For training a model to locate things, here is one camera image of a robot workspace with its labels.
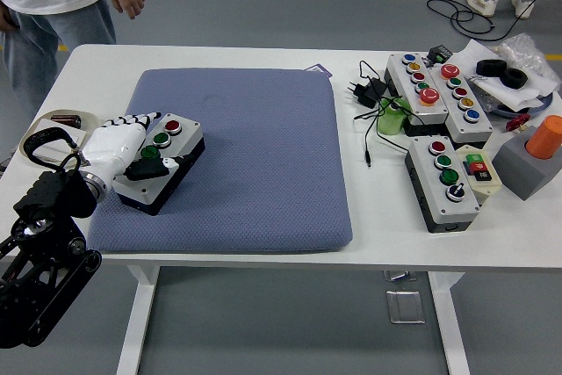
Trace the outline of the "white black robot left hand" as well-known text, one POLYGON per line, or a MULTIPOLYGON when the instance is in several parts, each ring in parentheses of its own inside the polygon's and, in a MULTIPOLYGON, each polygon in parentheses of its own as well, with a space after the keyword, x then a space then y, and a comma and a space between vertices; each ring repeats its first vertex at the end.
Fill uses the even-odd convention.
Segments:
POLYGON ((194 163, 202 141, 201 126, 192 120, 159 112, 119 116, 92 133, 80 174, 106 187, 117 177, 134 182, 166 177, 194 163))

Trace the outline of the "person's right hand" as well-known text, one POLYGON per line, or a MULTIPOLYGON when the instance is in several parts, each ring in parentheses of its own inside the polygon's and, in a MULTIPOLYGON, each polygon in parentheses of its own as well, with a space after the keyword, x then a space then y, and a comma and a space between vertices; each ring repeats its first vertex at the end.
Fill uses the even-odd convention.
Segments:
POLYGON ((0 32, 17 31, 18 25, 12 19, 10 9, 3 3, 0 3, 0 32))

